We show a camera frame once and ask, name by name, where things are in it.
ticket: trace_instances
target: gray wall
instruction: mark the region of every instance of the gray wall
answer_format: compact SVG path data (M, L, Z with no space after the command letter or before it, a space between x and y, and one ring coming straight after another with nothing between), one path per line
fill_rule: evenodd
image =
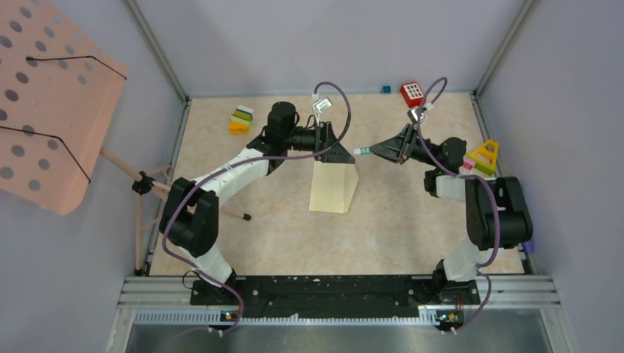
M164 164L181 104L121 1L54 3L130 65L105 145L136 168ZM92 179L81 205L67 216L0 191L0 352L105 347L123 278L134 268L134 196L131 179L102 158ZM146 216L155 212L150 200Z
M621 352L624 2L542 1L484 97L582 352Z
M187 93L471 90L523 0L138 0Z

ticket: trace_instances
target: yellow block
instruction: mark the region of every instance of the yellow block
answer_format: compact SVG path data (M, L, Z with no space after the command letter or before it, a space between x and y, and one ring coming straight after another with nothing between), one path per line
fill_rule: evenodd
M467 155L476 162L475 168L491 176L496 171L496 159L498 158L498 142L487 140L483 145Z
M230 134L232 135L246 134L249 132L249 128L246 125L237 123L235 121L230 122L228 129L230 129Z

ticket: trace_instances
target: beige marble floor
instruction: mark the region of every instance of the beige marble floor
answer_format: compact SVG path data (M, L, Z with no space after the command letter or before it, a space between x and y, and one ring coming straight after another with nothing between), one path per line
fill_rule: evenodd
M322 118L333 122L338 135L346 109L339 96L331 99L334 106ZM194 99L175 177L201 176L236 156L260 132L271 105L282 100L308 116L310 96ZM348 150L390 138L408 122L399 94L353 95L350 101L352 123L343 140ZM239 104L254 109L255 120L248 135L234 136L227 125ZM444 94L428 114L423 135L436 143L457 136L469 150L481 144L468 94ZM312 160L286 161L232 197L227 204L253 219L221 213L217 245L224 258L240 275L429 274L467 236L464 205L425 192L428 165L356 158L360 181L345 214L308 211ZM159 240L150 274L187 269L164 254ZM521 273L517 251L499 252L487 272Z

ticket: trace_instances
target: red block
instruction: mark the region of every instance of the red block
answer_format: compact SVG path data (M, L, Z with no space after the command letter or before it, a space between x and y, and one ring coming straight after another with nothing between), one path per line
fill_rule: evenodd
M413 108L420 104L420 101L425 98L425 94L422 92L418 82L410 82L401 85L401 94L408 107Z

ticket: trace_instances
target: small tube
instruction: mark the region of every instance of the small tube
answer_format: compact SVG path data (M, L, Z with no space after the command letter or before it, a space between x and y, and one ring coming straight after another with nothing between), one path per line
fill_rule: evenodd
M359 149L353 150L354 156L366 156L367 154L372 154L372 151L370 150L369 147L361 147Z

